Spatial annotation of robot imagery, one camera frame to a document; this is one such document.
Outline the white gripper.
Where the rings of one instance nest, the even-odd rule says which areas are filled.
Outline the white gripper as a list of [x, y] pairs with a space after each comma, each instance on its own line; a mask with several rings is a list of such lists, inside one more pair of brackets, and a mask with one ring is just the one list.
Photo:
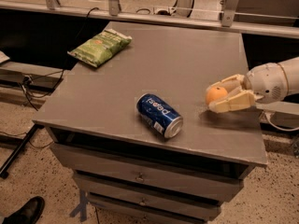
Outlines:
[[[243, 83], [249, 91], [236, 89], [243, 87]], [[208, 105], [209, 110], [214, 113], [243, 110], [253, 106], [255, 101], [260, 104], [282, 101], [288, 94], [285, 73], [277, 63], [256, 66], [245, 76], [232, 75], [208, 86], [206, 91], [215, 87], [223, 87], [228, 94]]]

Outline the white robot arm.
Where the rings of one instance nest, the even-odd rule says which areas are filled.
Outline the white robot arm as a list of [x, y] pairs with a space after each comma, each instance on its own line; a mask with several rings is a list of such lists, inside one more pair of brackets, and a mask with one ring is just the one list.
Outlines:
[[280, 102], [299, 92], [299, 58], [266, 63], [235, 74], [206, 89], [206, 104], [214, 113], [243, 110]]

